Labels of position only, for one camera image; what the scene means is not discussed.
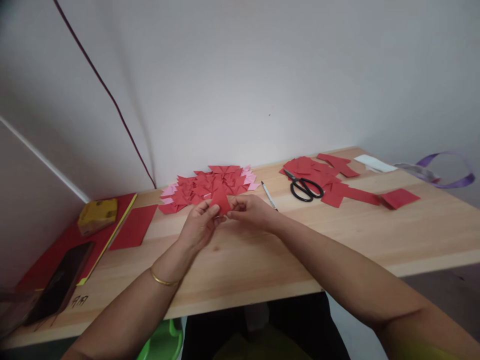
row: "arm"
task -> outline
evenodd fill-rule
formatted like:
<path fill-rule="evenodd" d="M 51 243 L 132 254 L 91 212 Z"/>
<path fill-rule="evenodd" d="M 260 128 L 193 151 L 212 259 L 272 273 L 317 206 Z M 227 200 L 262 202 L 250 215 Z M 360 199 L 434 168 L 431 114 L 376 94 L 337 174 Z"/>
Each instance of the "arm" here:
<path fill-rule="evenodd" d="M 241 195 L 231 203 L 229 218 L 279 237 L 341 306 L 375 331 L 389 357 L 399 342 L 411 339 L 461 359 L 478 359 L 479 344 L 465 330 L 383 267 L 273 210 L 259 197 Z"/>
<path fill-rule="evenodd" d="M 210 202 L 192 209 L 178 240 L 152 265 L 159 279 L 180 281 L 215 227 L 224 221 L 214 219 L 220 208 L 209 208 Z M 145 270 L 101 312 L 63 359 L 133 359 L 164 318 L 177 288 L 158 283 L 150 269 Z"/>

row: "forearm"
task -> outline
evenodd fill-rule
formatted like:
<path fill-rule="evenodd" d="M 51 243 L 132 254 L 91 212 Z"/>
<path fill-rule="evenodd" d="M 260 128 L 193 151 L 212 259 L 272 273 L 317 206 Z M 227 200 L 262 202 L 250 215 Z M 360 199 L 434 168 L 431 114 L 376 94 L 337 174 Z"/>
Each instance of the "forearm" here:
<path fill-rule="evenodd" d="M 176 241 L 153 264 L 153 272 L 163 281 L 179 281 L 196 253 Z M 147 269 L 102 311 L 64 358 L 134 358 L 164 318 L 177 288 L 158 283 Z"/>
<path fill-rule="evenodd" d="M 373 328 L 430 304 L 375 262 L 295 220 L 282 215 L 272 232 L 340 305 Z"/>

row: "gold bracelet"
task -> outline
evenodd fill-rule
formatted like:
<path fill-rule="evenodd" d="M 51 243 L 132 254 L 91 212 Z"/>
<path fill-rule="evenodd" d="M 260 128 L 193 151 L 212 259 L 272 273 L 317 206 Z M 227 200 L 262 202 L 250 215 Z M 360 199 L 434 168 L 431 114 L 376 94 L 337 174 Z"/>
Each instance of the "gold bracelet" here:
<path fill-rule="evenodd" d="M 156 282 L 159 282 L 160 284 L 165 285 L 165 286 L 175 286 L 180 282 L 180 281 L 167 282 L 167 281 L 160 280 L 158 277 L 155 276 L 154 270 L 152 269 L 151 266 L 150 266 L 150 274 L 155 279 Z"/>

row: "paper scraps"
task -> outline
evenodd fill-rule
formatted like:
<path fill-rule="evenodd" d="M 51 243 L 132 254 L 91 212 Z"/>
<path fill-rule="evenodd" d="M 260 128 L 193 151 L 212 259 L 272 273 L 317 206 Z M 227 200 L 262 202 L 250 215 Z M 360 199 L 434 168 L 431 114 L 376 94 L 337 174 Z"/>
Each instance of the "paper scraps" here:
<path fill-rule="evenodd" d="M 380 196 L 395 210 L 401 208 L 404 205 L 420 200 L 417 195 L 414 195 L 411 192 L 402 188 L 387 192 Z"/>
<path fill-rule="evenodd" d="M 286 176 L 285 170 L 288 170 L 298 179 L 305 178 L 317 183 L 324 192 L 321 201 L 334 208 L 339 208 L 344 198 L 354 199 L 375 206 L 381 204 L 379 195 L 350 187 L 348 184 L 342 183 L 342 180 L 337 177 L 339 173 L 342 173 L 346 177 L 356 177 L 360 175 L 347 166 L 351 160 L 322 153 L 318 154 L 317 159 L 323 160 L 328 164 L 315 161 L 307 156 L 301 156 L 287 161 L 280 170 L 280 174 Z M 382 168 L 383 170 L 388 169 L 380 165 L 374 166 Z M 310 185 L 308 182 L 306 184 L 313 192 L 318 191 L 316 187 Z M 404 189 L 383 194 L 381 197 L 394 209 L 398 209 L 420 199 L 418 196 Z"/>
<path fill-rule="evenodd" d="M 343 157 L 336 157 L 333 155 L 322 154 L 322 153 L 319 153 L 316 156 L 316 158 L 326 161 L 347 178 L 353 178 L 360 175 L 358 172 L 353 171 L 347 165 L 351 162 L 351 160 L 349 159 L 344 159 Z"/>
<path fill-rule="evenodd" d="M 228 195 L 240 195 L 260 186 L 255 183 L 257 176 L 250 170 L 250 165 L 244 168 L 238 165 L 212 165 L 209 168 L 211 171 L 208 172 L 194 171 L 196 176 L 193 177 L 178 176 L 177 182 L 161 193 L 163 205 L 158 206 L 160 211 L 164 214 L 175 214 L 190 204 L 198 205 L 207 199 L 218 201 L 217 192 L 221 194 L 223 191 L 224 198 L 227 199 Z"/>
<path fill-rule="evenodd" d="M 371 168 L 381 173 L 389 173 L 398 169 L 398 167 L 388 165 L 387 163 L 384 163 L 383 161 L 380 161 L 377 158 L 370 155 L 366 155 L 366 154 L 357 156 L 354 158 L 354 160 L 364 164 L 367 167 L 367 169 Z"/>
<path fill-rule="evenodd" d="M 305 178 L 313 181 L 314 183 L 317 183 L 322 189 L 327 184 L 340 183 L 342 181 L 338 177 L 336 177 L 339 172 L 333 167 L 312 160 L 311 158 L 306 156 L 295 158 L 286 162 L 283 165 L 282 170 L 280 170 L 280 174 L 287 176 L 284 169 L 291 172 L 296 178 Z M 308 182 L 306 183 L 306 185 L 314 193 L 318 192 L 318 189 L 315 186 L 309 184 Z"/>

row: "hand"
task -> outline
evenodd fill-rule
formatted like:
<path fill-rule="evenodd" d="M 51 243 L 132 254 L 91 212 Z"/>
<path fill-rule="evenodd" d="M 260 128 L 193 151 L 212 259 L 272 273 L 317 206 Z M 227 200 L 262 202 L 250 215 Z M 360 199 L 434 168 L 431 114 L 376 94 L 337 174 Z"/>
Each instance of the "hand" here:
<path fill-rule="evenodd" d="M 195 206 L 188 214 L 178 241 L 187 244 L 196 251 L 203 249 L 212 238 L 215 228 L 223 223 L 225 217 L 216 217 L 220 206 L 210 207 L 211 199 Z"/>
<path fill-rule="evenodd" d="M 282 216 L 256 195 L 235 196 L 230 199 L 230 204 L 233 210 L 227 214 L 229 219 L 254 225 L 270 233 Z"/>

